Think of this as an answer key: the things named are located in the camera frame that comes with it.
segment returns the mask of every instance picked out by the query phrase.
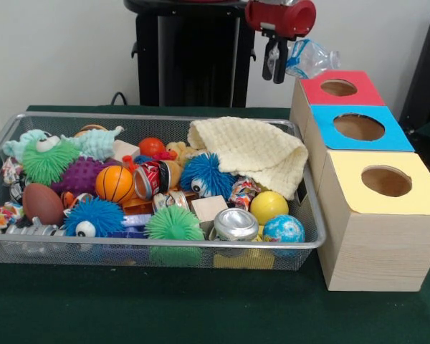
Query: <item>red can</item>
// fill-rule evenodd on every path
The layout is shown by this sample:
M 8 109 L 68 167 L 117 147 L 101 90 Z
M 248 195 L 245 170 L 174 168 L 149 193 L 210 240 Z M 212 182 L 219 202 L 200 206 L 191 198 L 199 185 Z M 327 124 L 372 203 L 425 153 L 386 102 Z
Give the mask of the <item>red can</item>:
M 154 195 L 168 190 L 169 178 L 169 167 L 163 161 L 142 163 L 134 171 L 135 192 L 141 199 L 150 201 Z

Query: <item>metal basket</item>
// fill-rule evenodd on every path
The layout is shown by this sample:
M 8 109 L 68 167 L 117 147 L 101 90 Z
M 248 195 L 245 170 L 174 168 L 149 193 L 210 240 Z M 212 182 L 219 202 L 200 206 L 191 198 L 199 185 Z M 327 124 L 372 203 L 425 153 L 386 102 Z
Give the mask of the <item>metal basket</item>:
M 0 132 L 0 147 L 18 140 L 27 130 L 39 128 L 54 135 L 71 136 L 84 125 L 123 126 L 118 138 L 133 144 L 146 137 L 164 142 L 186 141 L 189 124 L 201 118 L 152 115 L 79 113 L 22 113 Z M 286 120 L 264 120 L 300 137 Z M 0 153 L 0 166 L 6 157 Z M 289 202 L 290 214 L 301 221 L 306 242 L 210 242 L 151 239 L 88 238 L 0 234 L 0 263 L 136 265 L 145 267 L 199 267 L 298 270 L 312 249 L 325 241 L 325 225 L 306 164 L 299 194 Z M 9 188 L 0 173 L 0 204 L 9 200 Z

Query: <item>plastic water bottle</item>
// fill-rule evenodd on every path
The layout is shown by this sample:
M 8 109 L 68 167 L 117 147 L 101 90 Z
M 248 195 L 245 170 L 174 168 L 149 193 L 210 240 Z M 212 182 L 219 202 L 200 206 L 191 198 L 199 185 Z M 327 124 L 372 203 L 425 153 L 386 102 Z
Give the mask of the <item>plastic water bottle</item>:
M 268 66 L 274 73 L 275 62 L 279 59 L 276 47 L 269 53 Z M 311 39 L 289 42 L 287 68 L 285 72 L 301 79 L 312 79 L 325 70 L 336 70 L 340 67 L 339 52 L 328 52 L 324 47 Z

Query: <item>brown football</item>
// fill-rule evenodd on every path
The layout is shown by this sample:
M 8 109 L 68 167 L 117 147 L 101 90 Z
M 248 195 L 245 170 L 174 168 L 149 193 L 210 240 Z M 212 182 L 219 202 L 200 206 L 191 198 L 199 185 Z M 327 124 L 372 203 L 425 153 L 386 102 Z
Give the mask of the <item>brown football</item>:
M 43 184 L 31 183 L 24 189 L 22 205 L 27 218 L 37 216 L 42 224 L 62 225 L 64 207 L 60 197 Z

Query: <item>green tablecloth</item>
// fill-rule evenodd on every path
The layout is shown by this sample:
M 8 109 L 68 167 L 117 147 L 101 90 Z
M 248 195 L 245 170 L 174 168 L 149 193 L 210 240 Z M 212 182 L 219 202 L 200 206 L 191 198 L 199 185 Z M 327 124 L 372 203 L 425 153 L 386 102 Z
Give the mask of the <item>green tablecloth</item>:
M 29 109 L 239 113 L 122 106 Z M 253 111 L 257 117 L 288 117 L 286 109 Z M 0 264 L 0 343 L 10 340 L 430 343 L 430 273 L 421 292 L 368 293 L 328 292 L 316 252 L 299 272 Z

